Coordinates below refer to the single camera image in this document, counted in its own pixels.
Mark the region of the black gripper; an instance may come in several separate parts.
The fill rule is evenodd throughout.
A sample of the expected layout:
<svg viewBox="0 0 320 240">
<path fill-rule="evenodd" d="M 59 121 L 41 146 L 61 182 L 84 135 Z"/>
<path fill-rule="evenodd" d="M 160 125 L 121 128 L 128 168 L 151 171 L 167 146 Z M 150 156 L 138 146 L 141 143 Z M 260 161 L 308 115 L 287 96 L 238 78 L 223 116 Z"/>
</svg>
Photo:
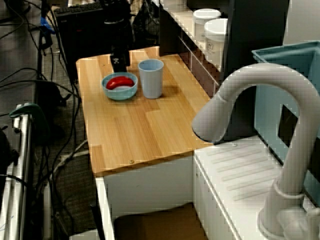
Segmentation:
<svg viewBox="0 0 320 240">
<path fill-rule="evenodd" d="M 132 45 L 132 27 L 130 22 L 105 22 L 111 44 L 110 61 L 115 73 L 127 72 L 129 48 Z"/>
</svg>

